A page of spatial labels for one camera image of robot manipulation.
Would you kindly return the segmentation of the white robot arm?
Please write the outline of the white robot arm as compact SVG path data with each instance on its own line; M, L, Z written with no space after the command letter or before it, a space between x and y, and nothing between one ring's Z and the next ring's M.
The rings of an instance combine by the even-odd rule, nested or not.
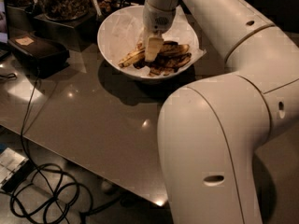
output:
M175 224L263 224L256 148L299 118L299 50L245 0L182 0L228 66L172 93L158 148ZM144 23L165 32L177 0L146 0Z

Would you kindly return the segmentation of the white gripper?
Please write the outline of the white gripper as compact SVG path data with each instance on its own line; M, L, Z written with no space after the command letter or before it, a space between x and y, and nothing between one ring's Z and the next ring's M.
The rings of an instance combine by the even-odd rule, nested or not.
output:
M145 48L145 61L153 62L161 50L164 40L160 36L153 36L152 33L167 32L172 26L176 15L176 3L169 1L146 0L143 9L143 47Z

